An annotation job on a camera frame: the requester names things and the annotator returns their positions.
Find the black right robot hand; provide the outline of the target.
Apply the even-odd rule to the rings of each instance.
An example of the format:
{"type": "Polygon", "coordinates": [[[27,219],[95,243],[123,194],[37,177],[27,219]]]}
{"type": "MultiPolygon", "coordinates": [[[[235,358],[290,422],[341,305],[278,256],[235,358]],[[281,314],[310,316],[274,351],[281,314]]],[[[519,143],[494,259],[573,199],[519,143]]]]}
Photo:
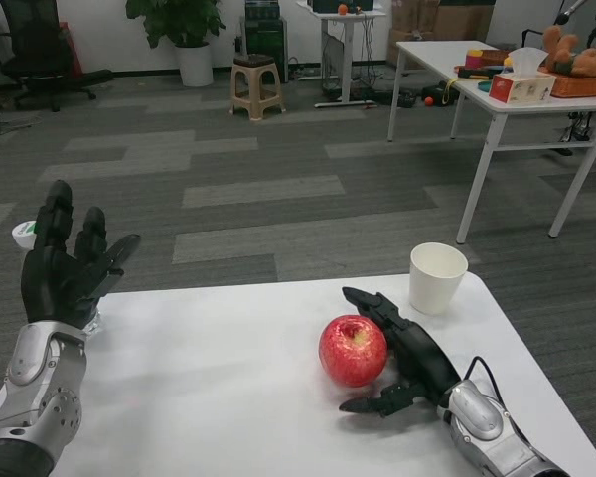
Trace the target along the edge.
{"type": "Polygon", "coordinates": [[[437,405],[461,381],[455,367],[416,322],[399,315],[398,307],[383,294],[344,287],[343,295],[359,313],[380,329],[395,357],[400,380],[380,391],[378,397],[356,397],[343,402],[343,412],[376,413],[387,417],[425,398],[437,405]]]}

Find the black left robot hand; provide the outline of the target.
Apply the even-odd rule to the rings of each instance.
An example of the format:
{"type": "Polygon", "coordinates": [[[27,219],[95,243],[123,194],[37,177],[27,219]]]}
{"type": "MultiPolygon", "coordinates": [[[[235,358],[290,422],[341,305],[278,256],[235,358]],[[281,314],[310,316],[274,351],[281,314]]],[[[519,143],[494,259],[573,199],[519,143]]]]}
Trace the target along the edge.
{"type": "Polygon", "coordinates": [[[91,207],[76,236],[74,252],[67,240],[73,226],[73,192],[57,180],[39,209],[21,274],[21,295],[28,321],[57,321],[79,329],[94,318],[99,300],[124,276],[123,266],[138,249],[141,236],[106,240],[103,210],[91,207]]]}

